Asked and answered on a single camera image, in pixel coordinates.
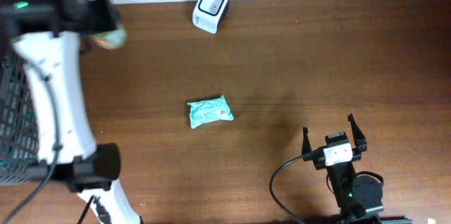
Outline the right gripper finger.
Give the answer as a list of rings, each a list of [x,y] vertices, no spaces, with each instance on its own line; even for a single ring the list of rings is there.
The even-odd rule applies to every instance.
[[[308,128],[307,127],[303,127],[302,128],[302,157],[304,161],[309,161],[310,160],[310,155],[311,155],[311,144],[309,141],[309,137],[308,137]]]
[[[363,132],[360,130],[359,126],[357,125],[354,116],[350,113],[348,115],[348,121],[350,122],[353,139],[354,139],[354,145],[360,152],[364,152],[367,150],[367,142],[366,137],[364,136]]]

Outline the green lid jar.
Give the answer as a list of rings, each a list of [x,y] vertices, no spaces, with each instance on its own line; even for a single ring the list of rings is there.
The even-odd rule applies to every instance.
[[[118,49],[124,45],[127,36],[125,28],[118,24],[115,30],[96,33],[90,35],[89,38],[104,49]]]

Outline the teal tissue pack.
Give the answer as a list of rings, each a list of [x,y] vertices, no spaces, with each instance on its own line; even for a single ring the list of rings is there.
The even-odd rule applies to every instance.
[[[190,107],[190,127],[195,129],[203,124],[220,120],[233,121],[232,111],[222,95],[215,99],[188,102]]]

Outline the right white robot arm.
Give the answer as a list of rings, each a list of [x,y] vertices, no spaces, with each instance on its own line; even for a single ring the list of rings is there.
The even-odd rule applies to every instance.
[[[327,171],[326,182],[334,194],[340,214],[336,223],[412,223],[402,216],[382,218],[384,206],[381,175],[363,170],[357,172],[354,162],[362,158],[368,149],[364,133],[354,116],[347,117],[352,129],[354,143],[351,144],[345,132],[325,136],[326,144],[313,150],[307,127],[303,128],[302,159],[311,161],[315,169]]]

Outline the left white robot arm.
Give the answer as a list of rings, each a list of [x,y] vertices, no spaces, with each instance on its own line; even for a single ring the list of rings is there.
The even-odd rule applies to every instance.
[[[96,142],[80,56],[125,30],[110,0],[1,0],[1,184],[65,185],[100,223],[141,223],[123,191],[114,143]]]

